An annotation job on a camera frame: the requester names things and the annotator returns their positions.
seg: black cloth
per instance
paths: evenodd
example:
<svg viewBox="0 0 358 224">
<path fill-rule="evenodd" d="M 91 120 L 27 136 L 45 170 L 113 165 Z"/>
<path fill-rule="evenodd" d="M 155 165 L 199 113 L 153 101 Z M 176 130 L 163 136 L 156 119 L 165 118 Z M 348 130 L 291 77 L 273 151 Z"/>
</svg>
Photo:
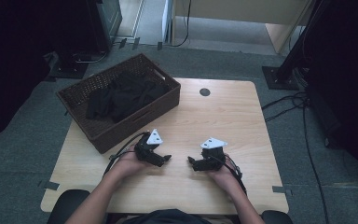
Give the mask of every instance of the black cloth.
<svg viewBox="0 0 358 224">
<path fill-rule="evenodd" d="M 98 119 L 110 116 L 114 122 L 120 122 L 167 91 L 167 86 L 123 72 L 106 88 L 90 94 L 86 117 Z"/>
<path fill-rule="evenodd" d="M 157 210 L 152 213 L 134 217 L 123 222 L 123 224 L 154 224 L 154 223 L 189 223 L 189 224 L 211 224 L 201 217 L 186 214 L 178 209 Z"/>
</svg>

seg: metal base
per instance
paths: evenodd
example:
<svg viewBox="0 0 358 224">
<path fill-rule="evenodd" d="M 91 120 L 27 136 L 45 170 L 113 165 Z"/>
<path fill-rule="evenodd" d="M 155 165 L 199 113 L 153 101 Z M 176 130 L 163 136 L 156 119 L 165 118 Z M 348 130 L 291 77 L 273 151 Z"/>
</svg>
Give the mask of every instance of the metal base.
<svg viewBox="0 0 358 224">
<path fill-rule="evenodd" d="M 269 89 L 273 90 L 293 90 L 298 91 L 297 81 L 293 76 L 290 76 L 285 81 L 279 81 L 276 77 L 276 72 L 278 71 L 279 67 L 267 67 L 262 66 L 264 78 L 267 81 L 267 85 Z"/>
<path fill-rule="evenodd" d="M 76 78 L 82 79 L 86 73 L 88 63 L 75 63 L 73 66 L 63 67 L 60 61 L 57 61 L 50 73 L 49 77 L 60 77 L 60 78 Z"/>
</svg>

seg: black chair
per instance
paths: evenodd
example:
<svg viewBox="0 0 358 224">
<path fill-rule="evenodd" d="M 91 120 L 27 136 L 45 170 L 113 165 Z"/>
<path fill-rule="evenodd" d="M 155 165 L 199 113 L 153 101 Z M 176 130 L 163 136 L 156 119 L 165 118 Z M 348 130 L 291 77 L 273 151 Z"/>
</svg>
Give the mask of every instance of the black chair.
<svg viewBox="0 0 358 224">
<path fill-rule="evenodd" d="M 48 224 L 65 223 L 89 195 L 90 193 L 83 189 L 69 189 L 64 192 L 54 205 Z M 293 224 L 287 214 L 278 211 L 265 211 L 261 218 L 266 224 Z"/>
</svg>

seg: white triangular marker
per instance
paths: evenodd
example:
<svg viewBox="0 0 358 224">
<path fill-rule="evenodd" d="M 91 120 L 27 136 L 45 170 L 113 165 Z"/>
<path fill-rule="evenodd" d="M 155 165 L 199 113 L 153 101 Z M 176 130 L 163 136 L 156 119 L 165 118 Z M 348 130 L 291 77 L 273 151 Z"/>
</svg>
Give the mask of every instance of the white triangular marker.
<svg viewBox="0 0 358 224">
<path fill-rule="evenodd" d="M 162 143 L 162 139 L 159 136 L 157 129 L 154 129 L 153 132 L 150 134 L 149 138 L 147 139 L 148 145 L 158 145 Z"/>
<path fill-rule="evenodd" d="M 223 141 L 220 141 L 218 139 L 215 139 L 215 138 L 209 138 L 208 140 L 206 140 L 204 143 L 202 143 L 200 146 L 202 148 L 215 148 L 215 147 L 223 147 L 223 146 L 226 146 L 227 145 L 227 142 L 223 142 Z"/>
</svg>

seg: person's left hand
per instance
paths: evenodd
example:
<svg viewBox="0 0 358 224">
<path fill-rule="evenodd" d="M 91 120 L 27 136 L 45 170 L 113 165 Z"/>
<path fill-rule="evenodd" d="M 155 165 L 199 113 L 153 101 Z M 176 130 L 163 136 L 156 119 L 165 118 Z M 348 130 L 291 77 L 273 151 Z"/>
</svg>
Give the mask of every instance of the person's left hand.
<svg viewBox="0 0 358 224">
<path fill-rule="evenodd" d="M 125 154 L 123 154 L 118 161 L 110 169 L 109 173 L 116 173 L 120 179 L 130 175 L 134 175 L 139 171 L 151 166 L 149 163 L 144 161 L 138 161 L 136 158 L 134 146 L 131 146 Z"/>
</svg>

